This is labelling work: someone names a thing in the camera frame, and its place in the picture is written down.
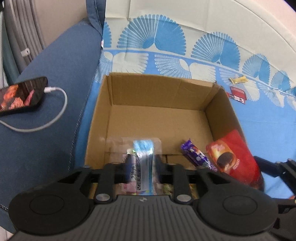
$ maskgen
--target person's leg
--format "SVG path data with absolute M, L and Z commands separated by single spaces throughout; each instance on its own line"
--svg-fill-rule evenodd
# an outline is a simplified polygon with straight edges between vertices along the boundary
M 101 34 L 82 21 L 48 46 L 17 80 L 46 76 L 49 86 L 66 91 L 68 106 L 55 124 L 42 131 L 24 134 L 0 125 L 0 226 L 10 232 L 13 227 L 4 209 L 11 199 L 23 190 L 65 174 L 72 165 L 75 136 L 98 66 L 101 40 Z M 41 126 L 59 113 L 63 103 L 63 95 L 55 91 L 45 94 L 36 111 L 4 116 L 1 120 L 18 128 Z

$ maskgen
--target purple candy bar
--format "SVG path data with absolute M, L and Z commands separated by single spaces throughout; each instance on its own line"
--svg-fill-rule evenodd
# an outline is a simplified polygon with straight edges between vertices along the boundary
M 209 159 L 191 142 L 189 139 L 181 145 L 183 154 L 189 159 L 195 166 L 205 166 L 213 171 L 217 171 L 217 168 L 209 161 Z

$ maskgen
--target open cardboard box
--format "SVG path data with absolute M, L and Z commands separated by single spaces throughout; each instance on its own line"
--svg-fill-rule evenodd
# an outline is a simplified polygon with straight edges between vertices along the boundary
M 165 160 L 188 167 L 182 143 L 190 138 L 206 153 L 207 144 L 234 129 L 244 139 L 227 94 L 216 83 L 110 73 L 104 77 L 97 99 L 85 164 L 102 168 L 110 156 L 106 140 L 132 137 L 160 139 Z

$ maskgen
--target white cable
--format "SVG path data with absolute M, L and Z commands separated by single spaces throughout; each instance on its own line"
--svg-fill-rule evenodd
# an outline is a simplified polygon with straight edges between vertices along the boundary
M 4 121 L 1 121 L 1 120 L 0 120 L 0 123 L 2 125 L 4 125 L 4 126 L 8 127 L 9 129 L 12 129 L 13 131 L 22 132 L 22 133 L 40 131 L 40 130 L 43 130 L 43 129 L 51 126 L 53 123 L 55 123 L 63 115 L 63 113 L 66 110 L 67 104 L 68 104 L 67 94 L 62 88 L 59 88 L 59 87 L 45 87 L 44 88 L 44 93 L 50 93 L 50 92 L 55 91 L 55 90 L 59 90 L 59 91 L 63 92 L 63 94 L 65 96 L 65 102 L 64 102 L 64 106 L 61 109 L 61 111 L 59 112 L 59 114 L 53 120 L 51 120 L 50 122 L 46 123 L 43 126 L 39 126 L 39 127 L 33 128 L 33 129 L 18 129 L 18 128 L 15 128 L 13 126 L 8 125 L 7 123 L 5 123 Z

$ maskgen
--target metal screw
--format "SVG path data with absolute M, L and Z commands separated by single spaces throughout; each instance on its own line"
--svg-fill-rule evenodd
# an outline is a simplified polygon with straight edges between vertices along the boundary
M 191 200 L 191 197 L 189 195 L 186 194 L 181 194 L 177 196 L 177 200 L 179 202 L 189 202 Z
M 110 196 L 106 193 L 100 193 L 96 195 L 96 200 L 101 201 L 101 202 L 106 202 L 110 199 Z

